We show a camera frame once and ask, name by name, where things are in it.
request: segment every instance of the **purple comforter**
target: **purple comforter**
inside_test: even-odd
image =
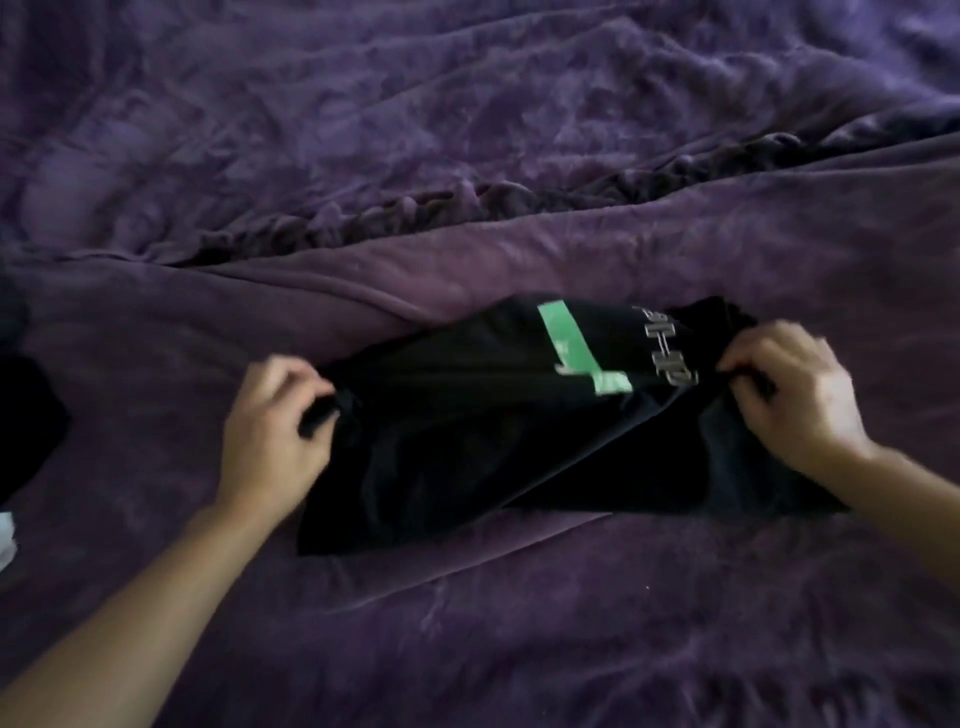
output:
[[[640,205],[543,202],[765,134],[949,116],[947,0],[11,0],[2,18],[0,235],[74,425],[11,502],[0,683],[209,499],[252,357],[324,362],[518,291],[796,317],[831,337],[878,439],[960,478],[960,133]],[[491,215],[483,183],[539,202]],[[380,239],[324,233],[344,225]],[[233,260],[198,267],[211,236]],[[160,725],[960,722],[960,603],[856,517],[504,513],[342,559],[295,558],[295,530]]]

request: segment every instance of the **purple bedding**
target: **purple bedding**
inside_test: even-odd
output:
[[[252,357],[324,362],[519,291],[798,318],[878,439],[960,478],[946,0],[2,17],[4,258],[74,424],[11,501],[0,683],[210,497]],[[839,148],[700,164],[762,137]],[[671,193],[637,192],[658,169]],[[211,250],[230,262],[201,265]],[[295,558],[295,531],[229,595],[160,725],[960,722],[960,602],[856,517],[504,513],[341,559]]]

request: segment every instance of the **finger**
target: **finger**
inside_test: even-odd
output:
[[[244,373],[243,381],[240,383],[240,390],[237,392],[237,401],[244,400],[247,395],[250,393],[250,390],[253,388],[254,383],[257,382],[262,374],[263,363],[259,361],[254,361],[247,367],[247,371]]]
[[[319,375],[294,375],[283,386],[282,391],[271,404],[271,408],[279,417],[299,424],[303,413],[316,398],[331,395],[333,392],[333,385]]]
[[[817,346],[820,347],[821,354],[824,356],[824,358],[828,362],[830,362],[830,364],[840,363],[839,360],[837,359],[836,352],[833,350],[833,347],[829,344],[829,341],[827,341],[827,339],[821,336],[819,339],[817,339]]]
[[[770,338],[774,339],[786,351],[798,358],[820,353],[817,340],[804,327],[793,321],[776,321],[769,330]]]
[[[766,329],[765,326],[745,328],[736,334],[720,356],[720,360],[717,362],[717,370],[730,372],[737,367],[747,366],[751,347],[764,335]]]
[[[735,376],[730,383],[730,388],[747,427],[754,434],[763,431],[767,423],[769,405],[756,390],[753,381],[748,376]]]
[[[263,363],[259,376],[252,382],[249,397],[257,403],[273,399],[290,376],[320,379],[317,370],[308,361],[295,356],[274,354]]]
[[[750,349],[750,366],[766,374],[778,389],[788,389],[804,372],[800,358],[773,338],[757,341]]]

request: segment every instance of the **right hand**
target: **right hand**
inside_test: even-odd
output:
[[[748,376],[731,389],[747,427],[790,468],[813,477],[840,455],[866,454],[876,445],[860,419],[850,374],[826,339],[799,324],[777,321],[741,331],[717,364],[721,372],[763,372],[777,393],[765,400]]]

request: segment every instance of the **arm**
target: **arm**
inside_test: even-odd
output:
[[[731,384],[760,442],[960,592],[960,488],[867,436],[850,375],[828,343],[797,324],[750,329],[718,365],[721,371],[740,367],[763,372],[777,386],[765,400],[748,377]]]
[[[149,726],[230,586],[329,461],[335,417],[300,416],[332,391],[299,359],[251,365],[227,420],[213,505],[146,570],[0,694],[0,725]]]

